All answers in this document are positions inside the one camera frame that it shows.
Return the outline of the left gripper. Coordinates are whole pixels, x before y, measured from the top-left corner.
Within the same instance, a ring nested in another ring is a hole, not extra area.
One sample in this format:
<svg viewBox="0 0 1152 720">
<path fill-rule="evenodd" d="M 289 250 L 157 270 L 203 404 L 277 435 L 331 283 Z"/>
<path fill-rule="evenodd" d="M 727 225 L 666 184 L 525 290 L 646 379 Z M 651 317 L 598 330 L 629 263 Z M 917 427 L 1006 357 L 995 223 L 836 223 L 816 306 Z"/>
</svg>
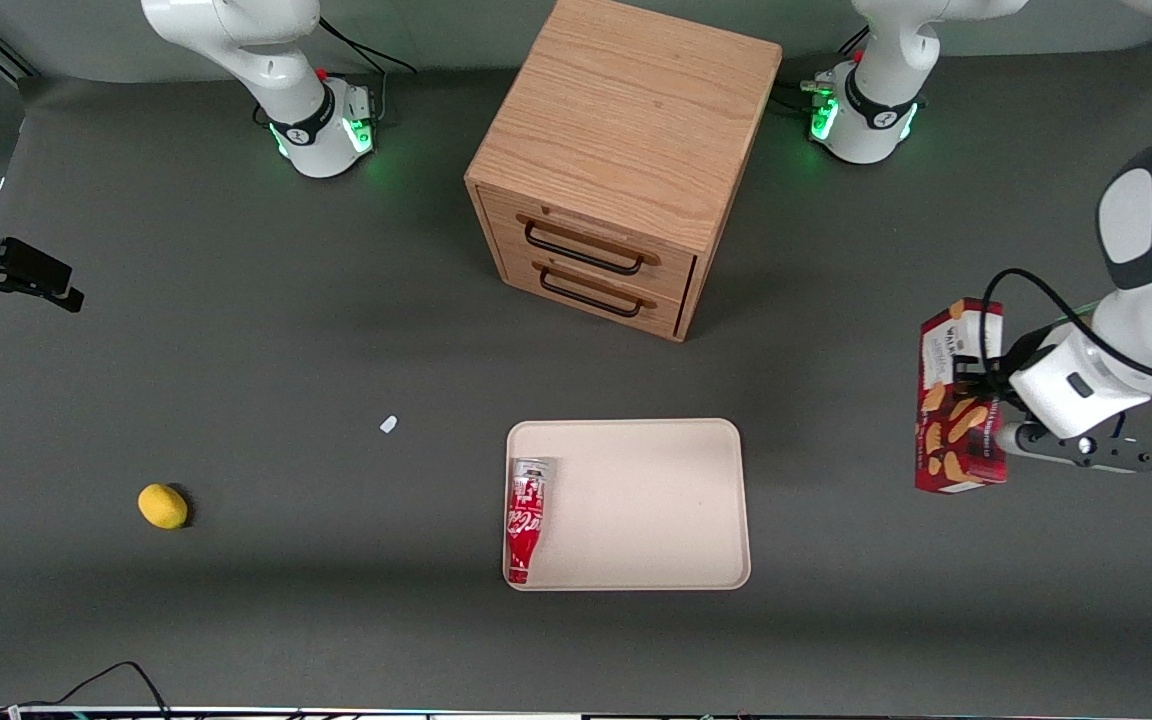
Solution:
<svg viewBox="0 0 1152 720">
<path fill-rule="evenodd" d="M 1011 343 L 1009 378 L 996 366 L 955 366 L 955 397 L 1020 397 L 1061 439 L 1146 404 L 1152 396 L 1111 372 L 1100 347 L 1073 325 L 1047 325 Z"/>
</svg>

